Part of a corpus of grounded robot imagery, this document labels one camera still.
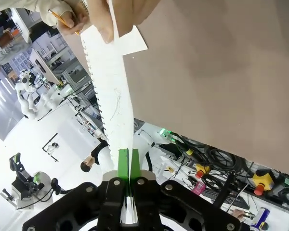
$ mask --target metal rack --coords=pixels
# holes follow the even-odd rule
[[[57,78],[63,76],[74,91],[79,91],[83,88],[90,80],[90,76],[85,69],[81,66],[79,70],[78,67],[81,66],[77,58],[71,61],[65,62],[64,64],[53,70],[54,75]],[[86,106],[90,106],[89,100],[95,95],[94,86],[90,85],[84,88],[81,92],[77,93],[78,98],[80,98]]]

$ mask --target brown cardboard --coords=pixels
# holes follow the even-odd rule
[[[289,0],[162,0],[139,29],[136,118],[289,173]]]

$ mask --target yellow connector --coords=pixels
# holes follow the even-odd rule
[[[169,171],[170,173],[174,172],[174,169],[172,167],[166,167],[165,171]]]
[[[264,191],[271,190],[274,186],[272,172],[270,170],[257,170],[252,180],[256,185],[254,193],[261,196]]]

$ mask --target dark hair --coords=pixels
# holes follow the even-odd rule
[[[89,166],[87,166],[87,165],[85,164],[84,161],[80,164],[80,168],[81,168],[81,170],[84,171],[84,172],[89,172],[90,169],[91,169]]]

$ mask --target notebook spiral binding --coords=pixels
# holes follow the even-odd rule
[[[81,6],[83,7],[83,9],[86,11],[87,16],[89,17],[89,10],[88,10],[88,5],[86,2],[84,2],[84,0],[80,1]]]
[[[107,134],[107,129],[106,129],[105,123],[104,123],[103,111],[101,110],[98,89],[94,85],[93,71],[92,71],[92,67],[90,66],[90,59],[89,59],[89,54],[88,54],[88,51],[87,51],[86,43],[85,43],[85,41],[83,39],[81,39],[81,42],[82,42],[82,46],[83,46],[83,49],[84,49],[85,57],[86,57],[86,60],[87,60],[87,63],[88,63],[88,68],[89,68],[89,72],[90,72],[90,75],[91,75],[91,80],[92,80],[93,88],[94,88],[94,91],[95,91],[95,96],[96,96],[96,99],[97,99],[97,105],[98,105],[98,107],[100,109],[100,114],[101,114],[101,118],[102,118],[102,124],[103,124],[103,127],[104,127],[104,134],[106,135],[107,139],[109,139],[109,136]]]

